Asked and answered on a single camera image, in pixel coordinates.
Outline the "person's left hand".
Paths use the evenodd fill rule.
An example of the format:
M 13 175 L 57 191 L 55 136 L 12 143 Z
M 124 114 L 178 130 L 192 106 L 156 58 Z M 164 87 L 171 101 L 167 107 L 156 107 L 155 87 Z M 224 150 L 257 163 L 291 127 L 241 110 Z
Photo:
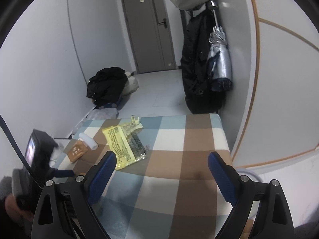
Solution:
M 17 205 L 16 198 L 13 194 L 9 194 L 5 198 L 5 210 L 8 216 L 15 222 L 22 224 L 25 220 L 32 222 L 33 214 L 31 212 L 21 210 Z

